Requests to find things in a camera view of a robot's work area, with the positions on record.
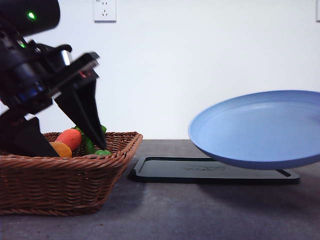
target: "dark countertop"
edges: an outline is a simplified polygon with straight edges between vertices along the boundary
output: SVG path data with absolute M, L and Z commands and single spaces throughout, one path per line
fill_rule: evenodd
M 145 157 L 205 157 L 189 140 L 144 140 L 100 211 L 0 216 L 0 240 L 320 240 L 320 165 L 297 185 L 141 183 Z

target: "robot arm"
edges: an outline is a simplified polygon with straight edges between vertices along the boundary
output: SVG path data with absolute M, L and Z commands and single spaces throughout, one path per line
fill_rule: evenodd
M 25 36 L 57 26 L 57 0 L 0 0 L 0 99 L 9 110 L 0 116 L 0 149 L 30 157 L 58 156 L 40 133 L 36 114 L 53 103 L 101 149 L 106 141 L 95 101 L 94 67 L 99 56 L 70 58 L 71 46 L 51 47 Z

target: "toy orange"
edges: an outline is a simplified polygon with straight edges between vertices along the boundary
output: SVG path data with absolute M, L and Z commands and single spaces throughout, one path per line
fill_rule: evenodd
M 72 151 L 67 144 L 59 141 L 50 142 L 51 147 L 62 158 L 72 158 Z

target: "black tray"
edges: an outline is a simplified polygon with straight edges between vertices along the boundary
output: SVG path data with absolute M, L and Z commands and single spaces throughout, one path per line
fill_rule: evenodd
M 212 158 L 147 157 L 140 159 L 131 180 L 145 183 L 298 184 L 300 176 L 285 170 L 253 170 L 230 166 Z

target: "plastic plate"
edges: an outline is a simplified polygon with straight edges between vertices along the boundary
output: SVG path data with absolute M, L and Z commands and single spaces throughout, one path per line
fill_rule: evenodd
M 281 90 L 232 98 L 188 129 L 207 156 L 247 169 L 289 169 L 320 160 L 320 92 Z

